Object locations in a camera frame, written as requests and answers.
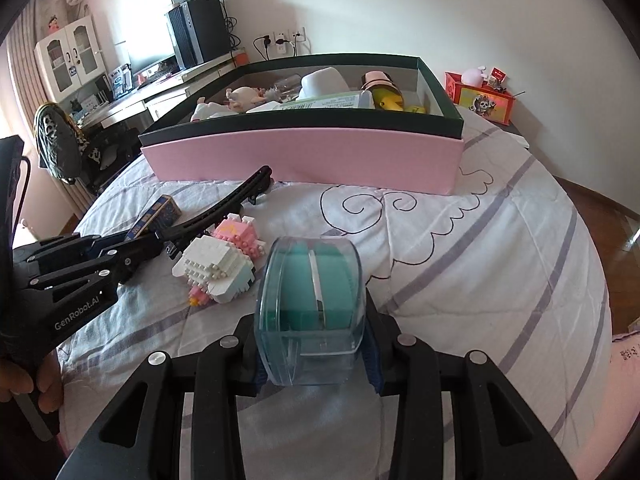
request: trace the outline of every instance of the black line drawing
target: black line drawing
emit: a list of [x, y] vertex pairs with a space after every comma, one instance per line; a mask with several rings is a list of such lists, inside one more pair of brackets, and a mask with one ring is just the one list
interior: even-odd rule
[[371, 229], [373, 226], [377, 225], [378, 222], [380, 222], [380, 219], [382, 218], [382, 212], [384, 211], [384, 205], [382, 203], [382, 200], [380, 200], [377, 196], [372, 195], [370, 193], [357, 193], [355, 195], [348, 196], [347, 198], [342, 200], [342, 209], [344, 209], [349, 214], [359, 215], [360, 213], [362, 213], [364, 211], [364, 207], [360, 211], [354, 212], [354, 211], [351, 211], [351, 210], [347, 209], [346, 202], [348, 200], [350, 200], [351, 198], [356, 198], [357, 196], [370, 196], [373, 200], [375, 200], [376, 202], [378, 202], [380, 204], [380, 214], [378, 215], [378, 218], [376, 219], [376, 221], [373, 222], [373, 224], [371, 224], [368, 227], [365, 227], [364, 229], [361, 229], [360, 231], [349, 232], [349, 231], [345, 231], [344, 229], [341, 229], [338, 226], [335, 226], [331, 222], [329, 222], [329, 219], [326, 217], [326, 214], [324, 212], [324, 208], [322, 207], [322, 200], [324, 200], [324, 196], [328, 191], [330, 191], [332, 189], [337, 189], [339, 187], [342, 187], [342, 186], [331, 186], [331, 187], [328, 187], [327, 189], [325, 189], [322, 192], [322, 195], [320, 195], [320, 212], [322, 213], [322, 218], [324, 219], [325, 222], [327, 222], [327, 224], [329, 224], [333, 229], [337, 229], [338, 231], [341, 231], [344, 234], [357, 235], [357, 234], [363, 233], [367, 229]]
[[402, 200], [402, 197], [400, 198], [396, 198], [391, 205], [394, 207], [394, 209], [396, 211], [403, 211], [405, 213], [408, 213], [409, 211], [413, 211], [417, 205], [418, 205], [418, 201], [415, 199], [415, 196], [413, 196], [410, 193], [407, 193], [406, 191], [387, 191], [386, 193], [383, 193], [382, 196], [387, 196], [387, 195], [393, 195], [393, 194], [402, 194], [402, 195], [407, 195], [408, 197], [411, 197], [411, 199], [414, 200], [414, 204], [409, 208], [409, 209], [400, 209], [397, 205], [396, 202], [400, 202]]
[[453, 228], [455, 226], [455, 221], [456, 220], [462, 220], [465, 217], [465, 213], [470, 212], [470, 211], [474, 211], [475, 209], [478, 209], [480, 207], [480, 197], [482, 195], [486, 194], [489, 191], [489, 186], [494, 183], [493, 175], [491, 175], [491, 173], [489, 173], [488, 171], [485, 171], [485, 170], [475, 170], [475, 171], [472, 171], [471, 173], [464, 173], [462, 171], [462, 168], [458, 168], [458, 169], [460, 170], [460, 173], [463, 176], [470, 176], [470, 175], [473, 175], [475, 173], [486, 173], [491, 178], [490, 182], [485, 182], [484, 180], [482, 181], [482, 183], [484, 184], [484, 191], [482, 193], [471, 192], [471, 194], [476, 197], [476, 200], [478, 200], [478, 203], [475, 206], [473, 206], [472, 208], [470, 208], [470, 209], [465, 209], [463, 207], [458, 207], [458, 210], [460, 211], [461, 215], [460, 216], [450, 216], [449, 217], [449, 220], [451, 222], [451, 227], [449, 228], [449, 230], [447, 232], [445, 232], [445, 233], [437, 233], [437, 232], [434, 232], [434, 231], [430, 232], [430, 235], [431, 235], [431, 253], [429, 253], [429, 256], [427, 256], [423, 261], [421, 261], [421, 262], [405, 262], [403, 260], [398, 260], [396, 258], [393, 258], [393, 260], [391, 261], [391, 270], [389, 270], [389, 275], [388, 276], [376, 276], [375, 274], [372, 274], [371, 277], [367, 280], [366, 285], [369, 285], [369, 282], [371, 280], [380, 280], [380, 281], [390, 280], [391, 279], [391, 275], [392, 275], [392, 273], [394, 271], [394, 267], [396, 266], [396, 264], [403, 264], [403, 265], [406, 265], [406, 266], [415, 267], [415, 266], [423, 265], [426, 262], [428, 262], [429, 260], [431, 260], [431, 258], [433, 257], [433, 254], [434, 254], [434, 252], [436, 250], [436, 239], [435, 239], [435, 237], [436, 236], [447, 236], [447, 235], [451, 234], [453, 232]]

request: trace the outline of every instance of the computer tower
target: computer tower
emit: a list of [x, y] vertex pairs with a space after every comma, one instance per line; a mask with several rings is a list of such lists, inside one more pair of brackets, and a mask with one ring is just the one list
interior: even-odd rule
[[167, 14], [175, 57], [181, 69], [216, 59], [231, 51], [219, 0], [188, 0]]

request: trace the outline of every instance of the lego block figure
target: lego block figure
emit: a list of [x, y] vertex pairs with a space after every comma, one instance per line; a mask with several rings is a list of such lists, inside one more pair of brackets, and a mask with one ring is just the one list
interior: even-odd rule
[[253, 270], [251, 258], [232, 242], [203, 236], [186, 248], [172, 274], [193, 285], [189, 302], [198, 306], [209, 300], [228, 303], [249, 290], [255, 281]]
[[250, 216], [241, 218], [239, 215], [229, 214], [211, 235], [219, 240], [231, 242], [253, 261], [264, 254], [265, 243], [258, 240], [255, 219]]

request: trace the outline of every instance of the cardboard box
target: cardboard box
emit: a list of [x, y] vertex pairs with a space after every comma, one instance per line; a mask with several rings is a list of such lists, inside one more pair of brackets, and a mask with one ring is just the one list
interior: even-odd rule
[[460, 74], [445, 72], [446, 91], [457, 105], [469, 108], [489, 121], [509, 125], [511, 110], [516, 99], [509, 92], [496, 92], [489, 85], [482, 88], [462, 84]]
[[133, 225], [125, 240], [133, 240], [147, 232], [171, 227], [181, 214], [174, 199], [170, 195], [162, 195]]
[[[189, 122], [198, 97], [224, 102], [226, 89], [271, 88], [279, 79], [335, 68], [353, 91], [372, 70], [385, 72], [406, 107], [428, 113], [367, 108], [302, 108], [226, 115]], [[453, 192], [464, 150], [464, 121], [436, 76], [418, 57], [320, 54], [238, 67], [192, 95], [140, 135], [161, 181], [244, 180], [268, 165], [273, 178]]]

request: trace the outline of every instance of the teal object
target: teal object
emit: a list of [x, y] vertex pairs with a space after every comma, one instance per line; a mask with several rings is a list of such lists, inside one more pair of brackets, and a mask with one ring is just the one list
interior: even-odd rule
[[343, 383], [362, 341], [365, 299], [360, 257], [350, 241], [276, 240], [254, 317], [271, 382]]

